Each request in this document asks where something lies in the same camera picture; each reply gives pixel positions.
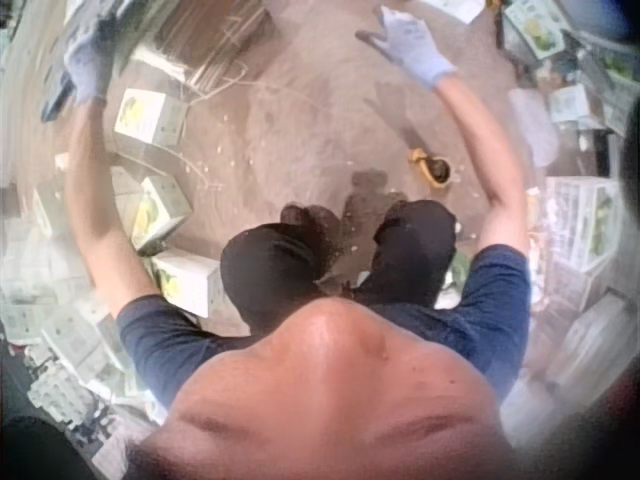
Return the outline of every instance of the forearm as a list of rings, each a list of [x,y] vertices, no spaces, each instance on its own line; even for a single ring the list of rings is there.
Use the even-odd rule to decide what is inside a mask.
[[[83,253],[109,232],[122,229],[104,147],[104,105],[91,100],[78,106],[73,118],[65,199],[71,230]]]
[[[522,169],[504,129],[459,77],[442,78],[435,91],[462,132],[476,175],[491,205],[522,210],[524,215]]]

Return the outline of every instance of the glove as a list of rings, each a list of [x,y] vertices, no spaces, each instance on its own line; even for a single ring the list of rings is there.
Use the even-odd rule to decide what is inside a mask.
[[[64,64],[76,87],[76,105],[107,99],[116,51],[116,17],[98,20],[70,44]]]
[[[402,66],[429,88],[434,88],[442,76],[456,71],[451,62],[438,51],[423,20],[387,7],[377,7],[375,13],[386,36],[359,31],[356,33],[358,40]]]

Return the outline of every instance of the crate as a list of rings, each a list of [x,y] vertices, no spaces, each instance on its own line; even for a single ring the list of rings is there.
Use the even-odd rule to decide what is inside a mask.
[[[587,272],[616,251],[624,213],[617,181],[549,177],[547,198],[555,259]]]

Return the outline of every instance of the short sleeve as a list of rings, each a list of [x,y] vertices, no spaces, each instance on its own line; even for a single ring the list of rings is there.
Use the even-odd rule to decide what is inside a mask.
[[[521,252],[492,245],[476,255],[454,312],[477,339],[472,363],[502,398],[522,366],[530,305],[529,266]]]
[[[218,353],[247,346],[247,339],[205,332],[159,295],[129,303],[117,324],[138,375],[167,409],[203,363]]]

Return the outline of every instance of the man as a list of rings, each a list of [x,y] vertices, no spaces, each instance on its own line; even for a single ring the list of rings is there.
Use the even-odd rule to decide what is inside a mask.
[[[102,138],[110,20],[70,50],[78,103],[71,227],[140,376],[169,408],[166,423],[130,452],[128,478],[497,478],[508,470],[498,406],[522,362],[530,295],[519,160],[425,23],[378,13],[386,37],[358,38],[448,107],[489,199],[462,302],[432,308],[455,251],[455,218],[443,206],[423,200],[388,212],[353,300],[317,288],[321,226],[309,210],[287,207],[280,223],[241,233],[223,252],[225,289],[255,334],[240,340],[201,331],[167,303],[118,221]]]

